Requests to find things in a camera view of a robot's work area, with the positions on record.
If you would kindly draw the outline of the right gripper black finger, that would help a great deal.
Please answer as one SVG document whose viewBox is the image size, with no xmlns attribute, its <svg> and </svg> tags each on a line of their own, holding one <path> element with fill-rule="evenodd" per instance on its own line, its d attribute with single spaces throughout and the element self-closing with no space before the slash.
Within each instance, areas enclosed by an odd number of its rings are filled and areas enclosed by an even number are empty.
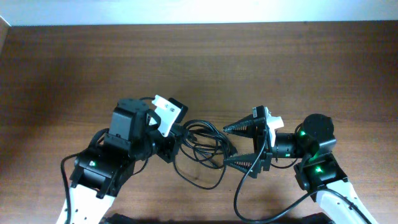
<svg viewBox="0 0 398 224">
<path fill-rule="evenodd" d="M 224 165 L 246 173 L 250 168 L 248 176 L 256 178 L 262 171 L 267 171 L 267 159 L 258 157 L 256 153 L 234 155 L 224 160 Z"/>
<path fill-rule="evenodd" d="M 258 136 L 263 136 L 265 129 L 266 117 L 254 117 L 253 114 L 250 114 L 235 123 L 225 126 L 223 131 L 228 134 L 254 139 Z"/>
</svg>

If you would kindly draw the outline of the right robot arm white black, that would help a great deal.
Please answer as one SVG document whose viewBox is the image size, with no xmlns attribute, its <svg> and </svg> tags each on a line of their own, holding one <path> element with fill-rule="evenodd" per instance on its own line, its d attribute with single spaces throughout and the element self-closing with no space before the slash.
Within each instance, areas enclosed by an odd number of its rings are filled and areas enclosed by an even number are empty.
<svg viewBox="0 0 398 224">
<path fill-rule="evenodd" d="M 224 164 L 243 172 L 237 189 L 247 177 L 255 179 L 262 171 L 273 167 L 272 161 L 293 159 L 295 178 L 306 193 L 273 217 L 249 219 L 237 213 L 247 223 L 271 223 L 282 218 L 306 198 L 311 198 L 323 213 L 306 218 L 307 223 L 375 223 L 376 219 L 363 205 L 348 176 L 335 159 L 336 144 L 332 119 L 323 114 L 311 114 L 293 133 L 278 133 L 283 126 L 280 117 L 252 114 L 225 126 L 224 132 L 251 138 L 254 152 L 231 156 Z"/>
</svg>

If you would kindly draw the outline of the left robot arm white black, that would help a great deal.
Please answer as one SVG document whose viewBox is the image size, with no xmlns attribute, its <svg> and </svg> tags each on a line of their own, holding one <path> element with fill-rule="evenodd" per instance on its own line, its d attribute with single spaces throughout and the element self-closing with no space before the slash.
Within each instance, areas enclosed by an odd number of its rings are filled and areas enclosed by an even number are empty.
<svg viewBox="0 0 398 224">
<path fill-rule="evenodd" d="M 108 128 L 98 131 L 87 148 L 74 154 L 74 170 L 66 177 L 60 164 L 65 202 L 58 223 L 99 223 L 122 186 L 136 175 L 137 161 L 157 155 L 172 163 L 187 132 L 181 121 L 188 107 L 174 98 L 122 98 Z"/>
</svg>

